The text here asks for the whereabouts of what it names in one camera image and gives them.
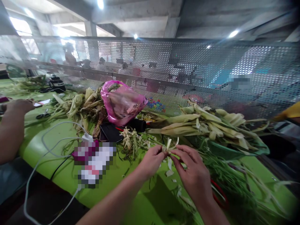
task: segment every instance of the white cable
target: white cable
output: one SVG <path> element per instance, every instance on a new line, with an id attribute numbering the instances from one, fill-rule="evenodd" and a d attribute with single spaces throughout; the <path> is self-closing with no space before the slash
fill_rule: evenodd
<path id="1" fill-rule="evenodd" d="M 36 219 L 34 219 L 33 217 L 31 217 L 28 213 L 27 213 L 27 200 L 28 200 L 28 188 L 29 188 L 29 183 L 30 183 L 30 179 L 32 178 L 35 170 L 37 169 L 40 161 L 44 158 L 45 155 L 47 155 L 49 152 L 47 152 L 46 154 L 44 154 L 37 162 L 37 164 L 35 165 L 29 179 L 28 182 L 26 184 L 26 193 L 25 193 L 25 202 L 24 202 L 24 215 L 27 217 L 27 219 L 29 219 L 31 222 L 33 222 L 35 225 L 41 225 L 38 221 L 36 221 Z M 73 199 L 75 198 L 75 196 L 77 195 L 77 193 L 81 190 L 81 188 L 77 188 L 75 194 L 73 195 L 72 199 L 70 200 L 69 204 L 65 207 L 65 209 L 62 211 L 61 214 L 59 214 L 51 223 L 49 223 L 48 225 L 51 225 L 52 223 L 54 223 L 62 214 L 63 212 L 65 212 L 65 210 L 70 206 L 71 202 L 73 201 Z"/>
<path id="2" fill-rule="evenodd" d="M 46 145 L 45 142 L 44 142 L 44 137 L 45 137 L 45 135 L 46 135 L 50 130 L 52 130 L 54 127 L 56 127 L 56 126 L 58 126 L 58 125 L 60 125 L 60 124 L 62 124 L 62 123 L 74 123 L 74 124 L 80 126 L 80 127 L 83 129 L 84 133 L 87 134 L 87 131 L 83 128 L 83 126 L 81 126 L 80 124 L 78 124 L 78 123 L 76 123 L 76 122 L 64 121 L 64 122 L 60 122 L 60 123 L 56 124 L 55 126 L 51 127 L 49 130 L 46 131 L 46 133 L 43 134 L 43 136 L 42 136 L 42 143 L 43 143 L 43 145 L 45 146 L 45 148 L 47 149 L 47 151 L 50 152 L 52 155 L 54 155 L 54 156 L 56 156 L 56 157 L 59 157 L 59 158 L 66 158 L 66 157 L 69 157 L 70 155 L 67 155 L 67 156 L 60 156 L 60 155 L 54 154 L 54 153 L 52 152 L 52 150 L 54 149 L 54 147 L 56 147 L 56 145 L 57 145 L 61 140 L 60 140 L 60 141 L 59 141 L 59 142 L 58 142 L 51 150 L 49 150 L 49 148 L 47 147 L 47 145 Z"/>
<path id="3" fill-rule="evenodd" d="M 61 140 L 59 140 L 51 149 L 49 149 L 48 147 L 47 147 L 47 145 L 45 144 L 45 142 L 44 142 L 44 136 L 50 131 L 50 130 L 52 130 L 54 127 L 56 127 L 57 125 L 60 125 L 60 124 L 62 124 L 62 123 L 74 123 L 74 124 L 77 124 L 78 126 L 80 126 L 83 130 L 84 130 L 84 132 L 85 133 L 87 133 L 86 132 L 86 130 L 80 125 L 80 124 L 78 124 L 78 123 L 76 123 L 76 122 L 71 122 L 71 121 L 65 121 L 65 122 L 61 122 L 61 123 L 58 123 L 58 124 L 56 124 L 55 126 L 53 126 L 53 127 L 51 127 L 46 133 L 44 133 L 44 135 L 42 136 L 42 143 L 43 143 L 43 145 L 45 146 L 45 148 L 47 149 L 47 153 L 45 153 L 38 161 L 37 161 L 37 164 L 35 165 L 35 167 L 34 167 L 34 169 L 33 169 L 33 171 L 32 171 L 32 173 L 31 173 L 31 175 L 30 175 L 30 177 L 29 177 L 29 179 L 28 179 L 28 181 L 27 181 L 27 184 L 26 184 L 26 193 L 25 193 L 25 202 L 24 202 L 24 215 L 31 221 L 31 222 L 33 222 L 35 225 L 41 225 L 37 220 L 35 220 L 33 217 L 31 217 L 28 213 L 27 213 L 27 200 L 28 200 L 28 189 L 29 189 L 29 183 L 30 183 L 30 180 L 31 180 L 31 178 L 32 178 L 32 176 L 33 176 L 33 174 L 34 174 L 34 172 L 36 171 L 36 169 L 37 169 L 37 167 L 38 167 L 38 165 L 39 165 L 39 163 L 40 163 L 40 161 L 45 157 L 45 155 L 47 155 L 48 153 L 51 153 L 51 154 L 53 154 L 54 156 L 56 156 L 56 157 L 59 157 L 59 158 L 65 158 L 65 157 L 69 157 L 69 156 L 71 156 L 71 155 L 67 155 L 67 156 L 59 156 L 59 155 L 56 155 L 56 154 L 54 154 L 53 152 L 52 152 L 52 150 L 58 145 L 58 143 L 60 143 L 62 140 L 65 140 L 65 139 L 71 139 L 71 138 L 75 138 L 75 139 L 81 139 L 82 140 L 82 138 L 81 137 L 66 137 L 66 138 L 63 138 L 63 139 L 61 139 Z M 65 209 L 50 223 L 50 224 L 48 224 L 48 225 L 51 225 L 51 224 L 53 224 L 64 212 L 65 212 L 65 210 L 70 206 L 70 204 L 71 204 L 71 202 L 73 201 L 73 199 L 75 198 L 75 196 L 77 195 L 77 193 L 79 192 L 81 190 L 81 188 L 77 188 L 76 189 L 76 192 L 75 192 L 75 194 L 73 195 L 73 197 L 72 197 L 72 199 L 70 200 L 70 202 L 68 203 L 68 205 L 65 207 Z"/>

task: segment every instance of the window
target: window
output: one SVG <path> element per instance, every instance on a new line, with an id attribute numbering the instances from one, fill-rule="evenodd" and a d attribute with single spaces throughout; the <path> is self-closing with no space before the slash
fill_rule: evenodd
<path id="1" fill-rule="evenodd" d="M 10 17 L 10 20 L 20 36 L 32 36 L 32 31 L 29 24 L 25 20 Z"/>
<path id="2" fill-rule="evenodd" d="M 29 24 L 25 20 L 10 17 L 12 25 L 20 36 L 32 36 L 32 31 Z M 41 55 L 36 42 L 33 39 L 21 38 L 27 52 L 32 55 Z"/>

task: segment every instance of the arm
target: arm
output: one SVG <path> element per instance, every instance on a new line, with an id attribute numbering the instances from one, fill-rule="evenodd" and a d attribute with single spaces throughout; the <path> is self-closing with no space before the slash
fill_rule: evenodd
<path id="1" fill-rule="evenodd" d="M 180 161 L 171 156 L 174 165 L 180 175 L 184 188 L 193 200 L 205 225 L 230 225 L 223 211 L 213 199 L 213 191 L 210 184 L 210 174 L 202 162 L 199 153 L 188 146 L 177 145 L 177 149 L 171 153 L 180 157 L 186 164 L 184 170 Z"/>
<path id="2" fill-rule="evenodd" d="M 0 124 L 0 165 L 15 158 L 24 139 L 24 116 L 34 106 L 29 100 L 18 99 L 6 108 Z"/>
<path id="3" fill-rule="evenodd" d="M 156 173 L 160 163 L 166 158 L 167 153 L 161 152 L 161 149 L 160 145 L 150 148 L 139 166 L 87 212 L 77 225 L 120 224 L 128 205 L 133 201 L 143 183 Z"/>

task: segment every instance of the charging cable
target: charging cable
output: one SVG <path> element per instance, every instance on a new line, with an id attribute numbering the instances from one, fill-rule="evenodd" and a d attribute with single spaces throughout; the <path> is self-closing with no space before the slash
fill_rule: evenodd
<path id="1" fill-rule="evenodd" d="M 71 121 L 60 122 L 60 123 L 56 124 L 55 126 L 51 127 L 49 130 L 47 130 L 47 132 L 44 133 L 43 136 L 42 136 L 42 143 L 43 143 L 43 145 L 45 146 L 45 148 L 47 149 L 47 151 L 50 152 L 52 155 L 54 155 L 54 156 L 56 156 L 56 157 L 59 157 L 59 158 L 66 158 L 66 157 L 69 157 L 69 156 L 70 156 L 70 155 L 67 155 L 67 156 L 61 156 L 61 155 L 57 155 L 57 154 L 53 153 L 51 150 L 49 150 L 49 148 L 47 147 L 47 145 L 45 144 L 45 141 L 44 141 L 45 135 L 46 135 L 50 130 L 52 130 L 52 129 L 55 128 L 56 126 L 58 126 L 58 125 L 60 125 L 60 124 L 63 124 L 63 123 L 73 123 L 73 124 L 76 124 L 76 125 L 80 126 L 80 127 L 82 128 L 82 130 L 84 131 L 84 135 L 82 136 L 81 140 L 82 140 L 83 142 L 93 142 L 93 137 L 92 137 L 91 135 L 89 135 L 89 134 L 87 133 L 87 131 L 83 128 L 83 126 L 81 126 L 80 124 L 78 124 L 78 123 L 76 123 L 76 122 L 71 122 Z"/>
<path id="2" fill-rule="evenodd" d="M 54 145 L 54 147 L 52 147 L 51 149 L 49 149 L 48 147 L 47 147 L 47 145 L 45 144 L 45 142 L 44 142 L 44 137 L 45 137 L 45 135 L 50 131 L 50 130 L 52 130 L 54 127 L 56 127 L 56 126 L 58 126 L 58 125 L 60 125 L 60 124 L 62 124 L 62 123 L 73 123 L 73 124 L 76 124 L 76 125 L 78 125 L 78 126 L 80 126 L 82 129 L 83 129 L 83 131 L 84 131 L 84 135 L 83 135 L 83 137 L 66 137 L 66 138 L 63 138 L 63 139 L 61 139 L 61 140 L 59 140 L 55 145 Z M 81 126 L 80 124 L 78 124 L 78 123 L 76 123 L 76 122 L 71 122 L 71 121 L 64 121 L 64 122 L 61 122 L 61 123 L 58 123 L 58 124 L 56 124 L 55 126 L 53 126 L 53 127 L 51 127 L 46 133 L 44 133 L 43 134 L 43 136 L 42 136 L 42 143 L 43 143 L 43 145 L 45 146 L 45 148 L 47 149 L 47 153 L 45 153 L 42 157 L 40 157 L 40 159 L 37 161 L 37 164 L 35 165 L 35 167 L 34 167 L 34 169 L 33 169 L 33 171 L 32 171 L 32 173 L 31 173 L 31 175 L 30 175 L 30 177 L 29 177 L 29 179 L 28 179 L 28 181 L 27 181 L 27 184 L 26 184 L 26 193 L 25 193 L 25 202 L 24 202 L 24 215 L 31 221 L 31 222 L 33 222 L 35 225 L 41 225 L 36 219 L 34 219 L 33 217 L 31 217 L 28 213 L 27 213 L 27 200 L 28 200 L 28 189 L 29 189 L 29 183 L 30 183 L 30 180 L 31 180 L 31 178 L 32 178 L 32 176 L 33 176 L 33 174 L 34 174 L 34 172 L 36 171 L 36 169 L 37 169 L 37 167 L 38 167 L 38 165 L 40 164 L 40 162 L 41 162 L 41 160 L 48 154 L 48 153 L 51 153 L 52 155 L 54 155 L 54 156 L 56 156 L 56 157 L 59 157 L 59 158 L 65 158 L 65 157 L 70 157 L 71 155 L 67 155 L 67 156 L 60 156 L 60 155 L 57 155 L 57 154 L 54 154 L 53 152 L 52 152 L 52 150 L 58 145 L 58 143 L 60 143 L 62 140 L 65 140 L 65 139 L 71 139 L 71 138 L 75 138 L 75 139 L 81 139 L 82 141 L 84 141 L 84 142 L 87 142 L 87 141 L 93 141 L 93 137 L 91 136 L 91 135 L 89 135 L 88 133 L 87 133 L 87 131 L 83 128 L 83 126 Z M 64 212 L 65 212 L 65 210 L 70 206 L 70 204 L 71 204 L 71 202 L 73 201 L 73 199 L 75 198 L 75 196 L 77 195 L 77 193 L 79 192 L 81 190 L 81 188 L 80 187 L 78 187 L 77 189 L 76 189 L 76 192 L 75 192 L 75 194 L 73 195 L 73 197 L 72 197 L 72 199 L 70 200 L 70 202 L 68 203 L 68 205 L 65 207 L 65 209 L 50 223 L 50 224 L 48 224 L 48 225 L 51 225 L 51 224 L 53 224 Z"/>

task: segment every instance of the hand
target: hand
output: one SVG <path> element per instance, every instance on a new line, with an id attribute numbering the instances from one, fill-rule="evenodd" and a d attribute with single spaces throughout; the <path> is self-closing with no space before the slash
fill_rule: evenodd
<path id="1" fill-rule="evenodd" d="M 27 99 L 17 99 L 6 105 L 6 111 L 18 112 L 23 115 L 34 109 L 33 102 Z"/>
<path id="2" fill-rule="evenodd" d="M 159 169 L 161 162 L 167 157 L 168 152 L 162 152 L 161 145 L 150 148 L 143 160 L 135 169 L 143 177 L 144 181 L 150 179 Z"/>
<path id="3" fill-rule="evenodd" d="M 176 148 L 171 150 L 171 153 L 180 157 L 180 161 L 183 161 L 187 166 L 186 170 L 175 156 L 171 156 L 171 159 L 180 175 L 185 190 L 195 205 L 198 206 L 204 204 L 204 202 L 213 201 L 210 174 L 199 153 L 186 145 L 176 145 Z"/>

